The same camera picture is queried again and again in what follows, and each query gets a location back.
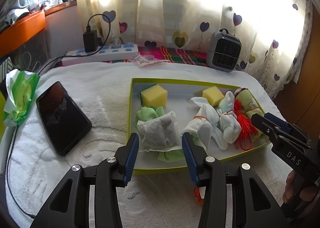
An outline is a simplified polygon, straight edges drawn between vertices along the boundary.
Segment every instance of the yellow sponge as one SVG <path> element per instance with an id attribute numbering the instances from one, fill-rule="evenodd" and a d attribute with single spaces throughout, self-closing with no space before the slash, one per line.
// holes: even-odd
<path id="1" fill-rule="evenodd" d="M 217 106 L 224 98 L 224 95 L 218 87 L 212 86 L 202 91 L 202 97 L 207 98 L 211 106 Z"/>
<path id="2" fill-rule="evenodd" d="M 167 105 L 168 91 L 159 85 L 153 85 L 140 92 L 142 106 L 165 107 Z"/>

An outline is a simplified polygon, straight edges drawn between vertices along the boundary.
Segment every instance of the white blanket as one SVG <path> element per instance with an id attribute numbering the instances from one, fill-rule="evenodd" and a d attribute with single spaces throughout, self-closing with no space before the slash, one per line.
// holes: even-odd
<path id="1" fill-rule="evenodd" d="M 10 187 L 22 209 L 36 215 L 72 165 L 87 167 L 98 164 L 126 143 L 129 89 L 133 77 L 185 79 L 247 87 L 265 112 L 281 117 L 261 85 L 244 72 L 225 73 L 169 63 L 144 69 L 131 63 L 87 63 L 53 69 L 41 77 L 36 98 L 60 81 L 91 120 L 93 128 L 66 157 L 57 156 L 33 104 L 29 117 L 18 129 L 9 168 Z M 270 146 L 234 162 L 249 163 L 281 203 L 290 168 L 270 151 Z M 197 227 L 201 206 L 195 203 L 193 188 L 187 171 L 134 176 L 126 188 L 117 189 L 123 227 Z M 9 213 L 21 228 L 29 227 L 32 220 L 17 208 L 7 186 L 6 194 Z M 227 227 L 231 227 L 232 208 L 229 203 Z"/>

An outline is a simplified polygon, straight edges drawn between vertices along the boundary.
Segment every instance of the silver screw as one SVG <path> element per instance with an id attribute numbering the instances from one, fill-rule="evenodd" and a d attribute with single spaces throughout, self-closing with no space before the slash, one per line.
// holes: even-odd
<path id="1" fill-rule="evenodd" d="M 205 160 L 206 160 L 207 162 L 214 162 L 216 159 L 215 159 L 214 157 L 212 157 L 212 156 L 207 156 L 207 157 L 205 158 Z"/>
<path id="2" fill-rule="evenodd" d="M 245 170 L 249 170 L 249 169 L 250 169 L 250 165 L 249 165 L 248 163 L 243 163 L 243 164 L 241 165 L 241 167 L 242 167 L 243 169 L 245 169 Z"/>
<path id="3" fill-rule="evenodd" d="M 73 165 L 72 167 L 71 167 L 71 169 L 72 169 L 72 171 L 78 171 L 79 169 L 80 169 L 81 167 L 80 167 L 80 165 Z"/>
<path id="4" fill-rule="evenodd" d="M 114 157 L 114 156 L 108 157 L 108 158 L 107 158 L 107 161 L 108 161 L 109 163 L 115 162 L 115 161 L 116 161 L 116 157 Z"/>

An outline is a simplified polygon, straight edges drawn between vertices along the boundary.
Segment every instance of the black charger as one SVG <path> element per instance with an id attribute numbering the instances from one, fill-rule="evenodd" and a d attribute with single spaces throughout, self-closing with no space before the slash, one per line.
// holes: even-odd
<path id="1" fill-rule="evenodd" d="M 87 26 L 87 31 L 83 33 L 84 50 L 88 52 L 95 52 L 98 49 L 98 35 L 97 30 L 91 30 L 90 26 Z"/>

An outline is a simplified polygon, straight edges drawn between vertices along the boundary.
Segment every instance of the phone case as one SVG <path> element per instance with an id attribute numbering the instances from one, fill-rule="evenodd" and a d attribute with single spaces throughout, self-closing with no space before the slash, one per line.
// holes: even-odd
<path id="1" fill-rule="evenodd" d="M 83 131 L 80 132 L 79 135 L 78 135 L 72 142 L 70 142 L 70 144 L 69 144 L 62 152 L 58 152 L 58 151 L 57 151 L 55 145 L 53 144 L 52 140 L 50 139 L 50 136 L 49 136 L 49 134 L 48 134 L 48 132 L 47 132 L 47 129 L 44 128 L 47 136 L 49 137 L 49 140 L 50 140 L 52 146 L 54 147 L 54 150 L 56 151 L 56 153 L 57 153 L 58 155 L 60 155 L 60 156 L 65 156 L 65 155 L 67 155 L 68 152 L 92 129 L 92 123 L 91 123 L 91 121 L 89 120 L 89 118 L 84 114 L 84 112 L 79 108 L 79 106 L 75 103 L 75 101 L 72 99 L 72 97 L 68 94 L 68 92 L 67 92 L 67 90 L 64 88 L 64 86 L 63 86 L 59 81 L 55 82 L 54 84 L 56 84 L 56 83 L 59 83 L 59 84 L 62 86 L 62 88 L 64 89 L 64 91 L 66 92 L 66 94 L 68 95 L 68 97 L 70 98 L 70 100 L 75 104 L 76 108 L 81 112 L 81 114 L 84 116 L 84 118 L 86 118 L 86 120 L 88 121 L 88 126 L 87 126 L 86 128 L 84 128 Z M 41 114 L 40 114 L 40 109 L 39 109 L 39 100 L 47 93 L 47 91 L 48 91 L 54 84 L 52 84 L 46 91 L 44 91 L 44 93 L 43 93 L 42 95 L 40 95 L 40 96 L 38 97 L 38 99 L 36 100 L 36 104 L 37 104 L 37 109 L 38 109 L 39 115 L 41 115 Z"/>

